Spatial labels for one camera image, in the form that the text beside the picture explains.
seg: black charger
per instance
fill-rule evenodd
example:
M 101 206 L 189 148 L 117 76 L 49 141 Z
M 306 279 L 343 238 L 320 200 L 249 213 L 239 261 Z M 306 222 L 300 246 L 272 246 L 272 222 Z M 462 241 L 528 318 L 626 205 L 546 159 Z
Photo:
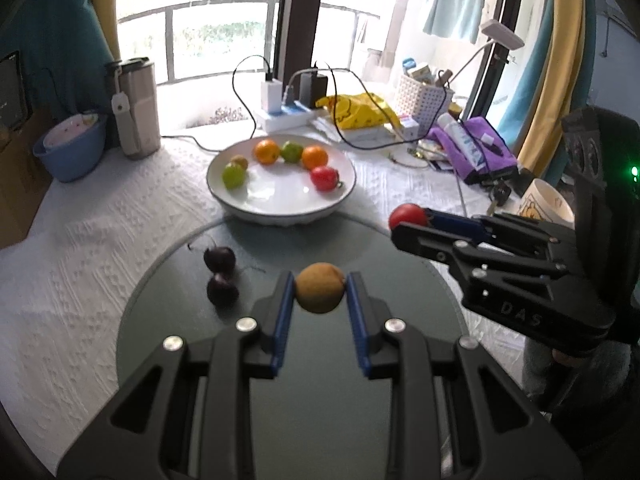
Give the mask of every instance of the black charger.
M 307 108 L 318 108 L 316 102 L 326 96 L 329 78 L 318 72 L 306 72 L 300 76 L 300 103 Z

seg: blue gripper pad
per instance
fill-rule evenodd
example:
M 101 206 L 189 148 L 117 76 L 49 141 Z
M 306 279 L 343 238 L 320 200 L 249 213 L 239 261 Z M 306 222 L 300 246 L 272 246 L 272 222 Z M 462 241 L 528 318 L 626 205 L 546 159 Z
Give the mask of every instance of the blue gripper pad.
M 366 294 L 363 290 L 358 290 L 358 285 L 354 280 L 354 276 L 347 276 L 347 306 L 349 309 L 349 318 L 351 319 L 351 331 L 353 332 L 353 341 L 356 345 L 356 356 L 358 365 L 365 377 L 371 374 L 371 360 L 369 359 L 369 334 L 364 322 L 362 313 L 362 305 L 360 304 L 360 293 Z
M 284 351 L 287 347 L 287 338 L 289 337 L 289 327 L 291 325 L 291 314 L 293 313 L 293 300 L 296 297 L 296 282 L 293 274 L 290 272 L 287 276 L 284 291 L 282 292 L 282 300 L 280 301 L 280 309 L 276 320 L 275 330 L 273 332 L 273 357 L 271 359 L 271 370 L 273 376 L 278 375 L 278 371 L 282 368 L 284 362 Z
M 475 218 L 465 218 L 433 209 L 425 209 L 424 212 L 429 219 L 430 227 L 438 231 L 471 238 L 476 244 L 491 241 L 491 234 L 487 232 L 482 222 Z

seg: green lime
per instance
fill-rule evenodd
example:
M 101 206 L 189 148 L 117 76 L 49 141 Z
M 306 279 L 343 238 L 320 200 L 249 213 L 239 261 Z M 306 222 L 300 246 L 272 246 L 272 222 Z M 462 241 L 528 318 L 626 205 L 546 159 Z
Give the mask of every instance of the green lime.
M 304 148 L 295 142 L 288 140 L 282 145 L 280 156 L 289 164 L 297 164 L 302 158 Z
M 244 184 L 244 176 L 246 171 L 235 162 L 230 162 L 222 170 L 222 182 L 224 182 L 227 189 L 235 189 L 236 187 Z

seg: power strip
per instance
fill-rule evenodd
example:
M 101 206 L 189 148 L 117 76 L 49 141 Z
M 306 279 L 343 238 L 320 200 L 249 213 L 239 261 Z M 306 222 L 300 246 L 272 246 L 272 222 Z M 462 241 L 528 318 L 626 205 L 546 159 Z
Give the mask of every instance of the power strip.
M 254 110 L 255 121 L 267 134 L 306 126 L 316 118 L 316 115 L 315 110 L 309 110 L 299 101 L 295 101 L 292 105 L 283 105 L 280 113 L 277 114 L 267 113 L 261 108 Z

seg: small round fruit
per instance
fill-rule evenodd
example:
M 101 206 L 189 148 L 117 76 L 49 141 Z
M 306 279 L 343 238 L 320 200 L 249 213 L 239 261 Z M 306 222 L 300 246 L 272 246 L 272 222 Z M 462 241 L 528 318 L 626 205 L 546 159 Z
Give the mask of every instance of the small round fruit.
M 326 166 L 329 162 L 329 155 L 322 146 L 307 146 L 302 150 L 302 164 L 311 171 L 318 166 Z
M 396 207 L 389 216 L 389 229 L 395 229 L 400 222 L 426 227 L 429 224 L 429 219 L 427 213 L 419 205 L 402 204 Z
M 227 189 L 235 189 L 244 184 L 245 175 L 246 171 L 242 166 L 235 162 L 230 162 L 225 166 L 225 169 L 222 170 L 222 182 Z
M 332 264 L 313 264 L 296 278 L 298 304 L 313 314 L 326 314 L 340 304 L 344 274 Z
M 229 276 L 236 268 L 236 254 L 229 247 L 208 247 L 203 259 L 211 272 L 222 272 Z
M 245 171 L 249 167 L 249 161 L 246 160 L 246 158 L 244 158 L 244 156 L 242 156 L 242 155 L 234 155 L 234 156 L 232 156 L 231 160 L 229 162 L 234 162 L 235 164 L 240 166 Z
M 318 166 L 311 170 L 311 182 L 318 191 L 332 191 L 340 182 L 340 174 L 329 166 Z
M 207 283 L 207 298 L 214 306 L 232 306 L 239 296 L 238 288 L 220 272 L 215 273 Z
M 297 164 L 300 162 L 300 158 L 302 158 L 303 150 L 304 148 L 298 143 L 288 140 L 282 145 L 280 156 L 289 164 Z
M 264 139 L 254 147 L 255 160 L 265 166 L 273 164 L 280 156 L 280 147 L 273 139 Z

